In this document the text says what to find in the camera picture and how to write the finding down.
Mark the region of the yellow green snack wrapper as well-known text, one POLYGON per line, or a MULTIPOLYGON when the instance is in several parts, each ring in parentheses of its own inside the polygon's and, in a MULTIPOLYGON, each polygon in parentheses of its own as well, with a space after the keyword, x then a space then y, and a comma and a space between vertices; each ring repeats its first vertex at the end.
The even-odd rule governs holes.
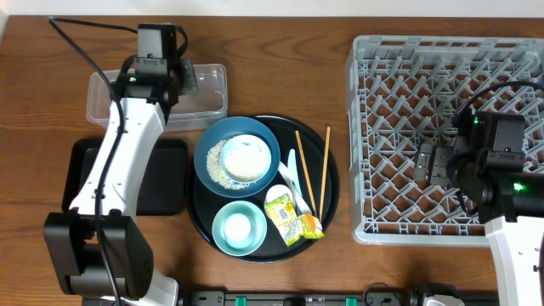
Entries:
POLYGON ((264 209, 288 247, 300 238, 318 240, 325 236, 318 218, 296 214, 288 194, 266 203, 264 209))

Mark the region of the small light blue cup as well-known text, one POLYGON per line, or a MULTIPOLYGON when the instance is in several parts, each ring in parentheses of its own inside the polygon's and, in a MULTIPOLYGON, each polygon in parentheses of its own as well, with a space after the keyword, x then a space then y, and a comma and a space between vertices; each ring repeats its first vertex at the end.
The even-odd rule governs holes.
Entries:
POLYGON ((233 248, 244 248, 250 244, 252 225, 247 216, 234 213, 224 221, 224 239, 233 248))

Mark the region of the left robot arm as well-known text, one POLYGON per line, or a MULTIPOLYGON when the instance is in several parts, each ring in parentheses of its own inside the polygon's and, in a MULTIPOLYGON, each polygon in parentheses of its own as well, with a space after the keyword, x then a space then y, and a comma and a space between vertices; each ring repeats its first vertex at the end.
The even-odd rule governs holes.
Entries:
POLYGON ((51 212, 43 236, 60 289, 98 303, 176 305, 179 283, 154 268, 154 254, 136 223, 140 187, 156 141, 192 64, 180 25, 142 23, 138 52, 114 82, 79 46, 110 93, 110 119, 84 186, 65 212, 51 212))

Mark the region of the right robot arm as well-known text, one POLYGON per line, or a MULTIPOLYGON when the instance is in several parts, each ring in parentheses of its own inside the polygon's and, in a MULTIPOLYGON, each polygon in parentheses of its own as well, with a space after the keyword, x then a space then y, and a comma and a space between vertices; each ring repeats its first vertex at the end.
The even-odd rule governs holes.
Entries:
POLYGON ((543 303, 543 177, 524 171, 525 119, 478 111, 457 123, 452 146, 421 144, 414 179, 456 189, 484 226, 501 305, 543 303))

